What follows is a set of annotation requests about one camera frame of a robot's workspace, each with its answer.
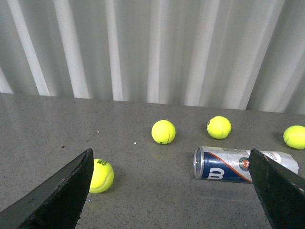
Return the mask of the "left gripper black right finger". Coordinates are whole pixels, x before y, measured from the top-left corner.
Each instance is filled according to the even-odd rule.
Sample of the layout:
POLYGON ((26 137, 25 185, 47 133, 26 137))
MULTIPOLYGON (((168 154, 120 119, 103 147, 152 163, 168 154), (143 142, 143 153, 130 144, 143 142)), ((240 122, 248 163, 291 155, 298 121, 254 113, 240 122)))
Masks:
POLYGON ((305 179, 257 149, 249 156, 252 182, 274 229, 305 227, 305 179))

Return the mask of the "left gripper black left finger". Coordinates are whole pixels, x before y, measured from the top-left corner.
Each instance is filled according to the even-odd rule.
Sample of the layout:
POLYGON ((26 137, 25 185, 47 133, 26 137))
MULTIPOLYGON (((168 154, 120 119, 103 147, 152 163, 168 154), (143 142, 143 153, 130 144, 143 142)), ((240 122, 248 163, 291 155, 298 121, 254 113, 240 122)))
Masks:
POLYGON ((87 149, 0 213, 2 229, 73 229, 82 213, 93 174, 87 149))

